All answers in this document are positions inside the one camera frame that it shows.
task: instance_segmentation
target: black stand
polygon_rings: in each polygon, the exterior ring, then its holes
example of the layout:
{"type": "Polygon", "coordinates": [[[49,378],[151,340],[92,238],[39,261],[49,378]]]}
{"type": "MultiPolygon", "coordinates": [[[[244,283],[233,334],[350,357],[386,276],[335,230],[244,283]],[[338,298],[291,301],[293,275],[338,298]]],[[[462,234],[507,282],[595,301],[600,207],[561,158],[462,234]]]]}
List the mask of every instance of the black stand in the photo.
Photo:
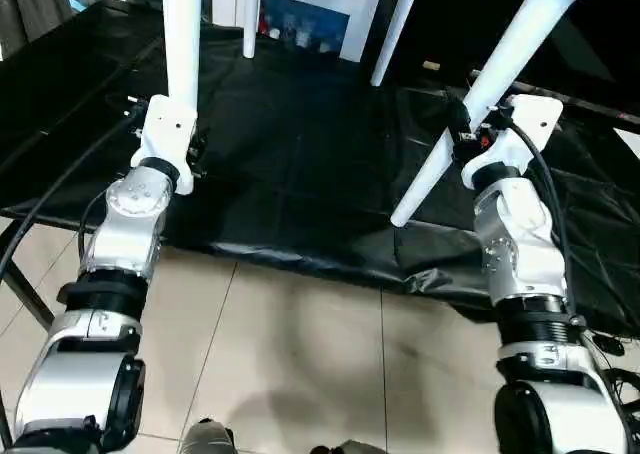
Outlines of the black stand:
{"type": "MultiPolygon", "coordinates": [[[[20,221],[13,221],[2,234],[0,234],[0,253],[7,248],[9,240],[15,235],[20,227],[20,221]]],[[[4,281],[7,283],[13,293],[20,299],[22,305],[27,308],[36,321],[48,331],[53,323],[54,315],[44,303],[42,298],[33,288],[31,283],[24,277],[24,274],[15,262],[11,261],[4,275],[4,281]]]]}

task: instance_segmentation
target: black tablecloth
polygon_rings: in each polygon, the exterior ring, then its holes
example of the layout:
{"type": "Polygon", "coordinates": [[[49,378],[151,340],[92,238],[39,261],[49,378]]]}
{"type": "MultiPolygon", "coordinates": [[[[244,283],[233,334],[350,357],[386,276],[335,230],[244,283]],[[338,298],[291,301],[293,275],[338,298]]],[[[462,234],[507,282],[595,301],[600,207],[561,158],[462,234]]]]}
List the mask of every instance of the black tablecloth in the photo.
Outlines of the black tablecloth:
{"type": "MultiPolygon", "coordinates": [[[[2,215],[23,215],[121,117],[127,95],[166,93],[161,35],[159,13],[107,0],[0,65],[2,215]]],[[[459,171],[407,227],[389,223],[443,130],[443,92],[372,88],[368,75],[262,38],[247,60],[239,30],[203,26],[202,177],[172,203],[165,242],[488,313],[473,193],[459,171]]],[[[567,216],[579,309],[594,328],[629,332],[622,306],[640,315],[640,162],[610,120],[566,108],[559,125],[544,155],[567,216]]],[[[127,133],[110,142],[39,222],[76,228],[138,144],[127,133]]],[[[544,197],[536,170],[528,175],[544,197]]]]}

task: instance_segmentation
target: wire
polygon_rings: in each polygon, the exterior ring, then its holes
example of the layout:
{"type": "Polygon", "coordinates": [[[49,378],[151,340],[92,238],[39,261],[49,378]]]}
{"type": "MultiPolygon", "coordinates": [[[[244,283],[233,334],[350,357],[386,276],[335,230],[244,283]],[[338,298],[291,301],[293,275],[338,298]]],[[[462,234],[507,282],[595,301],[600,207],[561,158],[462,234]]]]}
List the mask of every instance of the wire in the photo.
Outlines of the wire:
{"type": "MultiPolygon", "coordinates": [[[[60,188],[60,186],[73,174],[80,165],[87,160],[94,152],[96,152],[104,143],[114,137],[116,134],[122,132],[125,128],[130,126],[133,121],[146,110],[146,102],[141,101],[137,103],[132,109],[129,117],[126,117],[119,121],[115,126],[109,129],[105,134],[98,138],[93,144],[91,144],[87,150],[85,150],[67,169],[60,174],[60,176],[53,181],[45,193],[40,197],[38,202],[31,208],[29,213],[24,217],[20,227],[18,227],[16,233],[11,238],[7,247],[0,259],[0,283],[4,279],[9,262],[16,252],[16,249],[20,245],[22,238],[29,231],[35,220],[36,214],[42,208],[42,206],[49,200],[49,198],[60,188]]],[[[9,430],[9,422],[7,421],[7,415],[2,402],[2,394],[0,393],[0,408],[2,413],[0,414],[0,435],[2,436],[2,444],[4,449],[7,450],[13,444],[11,439],[11,431],[9,430]]]]}
{"type": "Polygon", "coordinates": [[[13,444],[13,440],[11,439],[9,421],[7,420],[7,411],[2,402],[2,394],[0,394],[0,440],[2,441],[3,450],[8,451],[13,444]]]}
{"type": "Polygon", "coordinates": [[[554,218],[554,223],[558,227],[560,250],[564,257],[565,280],[567,283],[567,311],[570,315],[575,315],[577,313],[578,306],[575,303],[575,297],[573,295],[571,285],[571,249],[569,247],[569,238],[567,236],[567,226],[564,216],[562,215],[562,207],[560,206],[560,198],[558,197],[558,192],[556,191],[556,186],[553,182],[553,177],[551,176],[551,170],[527,133],[513,122],[512,119],[509,118],[507,121],[509,123],[509,127],[520,137],[520,139],[522,139],[522,142],[525,143],[529,151],[531,151],[531,154],[533,154],[533,157],[538,161],[538,164],[540,164],[540,167],[542,168],[542,177],[550,197],[549,209],[551,210],[551,216],[554,218]]]}
{"type": "Polygon", "coordinates": [[[87,219],[89,218],[89,214],[91,214],[91,209],[93,209],[93,206],[95,205],[96,202],[98,202],[100,199],[102,199],[102,197],[104,196],[104,193],[107,192],[108,187],[102,189],[98,195],[96,197],[94,197],[93,199],[91,199],[91,201],[89,201],[89,204],[87,204],[87,207],[85,208],[84,212],[82,213],[82,217],[80,218],[80,225],[78,226],[78,258],[80,259],[80,262],[82,262],[82,259],[84,259],[84,233],[87,227],[87,219]]]}

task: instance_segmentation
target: tile floor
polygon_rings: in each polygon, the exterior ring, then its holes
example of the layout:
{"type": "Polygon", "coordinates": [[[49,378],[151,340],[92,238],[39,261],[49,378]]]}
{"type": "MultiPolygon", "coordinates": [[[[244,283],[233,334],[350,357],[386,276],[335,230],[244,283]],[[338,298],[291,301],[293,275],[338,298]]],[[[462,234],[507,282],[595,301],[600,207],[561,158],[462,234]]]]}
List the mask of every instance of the tile floor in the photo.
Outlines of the tile floor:
{"type": "MultiPolygon", "coordinates": [[[[8,222],[0,219],[0,229],[8,222]]],[[[17,262],[57,312],[73,233],[35,227],[17,262]]],[[[175,453],[215,417],[257,454],[347,439],[391,453],[495,453],[494,325],[448,306],[164,249],[143,317],[141,434],[130,454],[175,453]]],[[[0,387],[12,412],[44,332],[0,290],[0,387]]],[[[619,363],[635,370],[638,352],[619,363]]]]}

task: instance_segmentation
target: white chair leg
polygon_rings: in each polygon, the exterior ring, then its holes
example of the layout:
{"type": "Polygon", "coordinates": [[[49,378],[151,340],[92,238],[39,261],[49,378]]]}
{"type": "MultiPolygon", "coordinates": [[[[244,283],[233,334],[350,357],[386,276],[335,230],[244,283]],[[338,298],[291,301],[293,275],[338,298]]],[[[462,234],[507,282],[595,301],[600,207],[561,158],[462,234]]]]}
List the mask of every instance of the white chair leg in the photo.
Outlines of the white chair leg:
{"type": "Polygon", "coordinates": [[[407,20],[413,1],[414,0],[398,0],[398,3],[396,4],[393,16],[391,17],[391,23],[389,24],[389,29],[387,30],[387,37],[384,39],[382,50],[378,56],[378,62],[376,62],[376,67],[373,70],[373,75],[371,76],[372,86],[379,86],[382,83],[382,79],[384,78],[385,72],[387,72],[387,66],[389,66],[389,61],[391,60],[394,49],[396,48],[398,38],[400,37],[404,23],[407,20]]]}
{"type": "Polygon", "coordinates": [[[242,54],[252,59],[256,49],[256,31],[258,30],[258,12],[260,0],[244,0],[244,38],[242,54]]]}

